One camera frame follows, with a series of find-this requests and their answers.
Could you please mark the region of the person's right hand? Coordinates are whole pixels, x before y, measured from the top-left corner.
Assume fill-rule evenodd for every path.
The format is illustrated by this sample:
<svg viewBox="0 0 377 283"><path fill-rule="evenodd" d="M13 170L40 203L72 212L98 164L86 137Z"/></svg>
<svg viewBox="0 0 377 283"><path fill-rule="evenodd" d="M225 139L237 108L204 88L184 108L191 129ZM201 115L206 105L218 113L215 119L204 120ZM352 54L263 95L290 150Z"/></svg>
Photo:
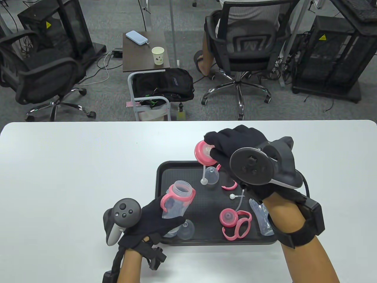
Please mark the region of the person's right hand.
<svg viewBox="0 0 377 283"><path fill-rule="evenodd" d="M231 170L230 158L236 150L244 147L256 148L266 141L267 138L262 132L255 128L248 128L245 125L239 125L233 129L223 129L218 132L211 131L204 136L204 142L214 146L210 151L211 158L225 169L231 179L245 189L250 198L253 198L259 204L265 203L266 206L266 199L275 193L288 201L303 204L305 202L304 196L294 189L275 184L251 185L242 181Z"/></svg>

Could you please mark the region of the person's left hand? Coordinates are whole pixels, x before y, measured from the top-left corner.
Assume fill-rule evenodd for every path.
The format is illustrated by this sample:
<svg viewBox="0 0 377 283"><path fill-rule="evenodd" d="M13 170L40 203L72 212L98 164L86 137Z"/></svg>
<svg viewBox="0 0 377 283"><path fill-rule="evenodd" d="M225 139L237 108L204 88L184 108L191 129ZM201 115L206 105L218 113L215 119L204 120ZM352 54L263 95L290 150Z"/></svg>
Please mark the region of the person's left hand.
<svg viewBox="0 0 377 283"><path fill-rule="evenodd" d="M183 216L162 218L162 197L156 198L141 209L138 223L128 228L119 240L119 247L133 249L146 242L150 247L158 244L169 231L180 227L186 219Z"/></svg>

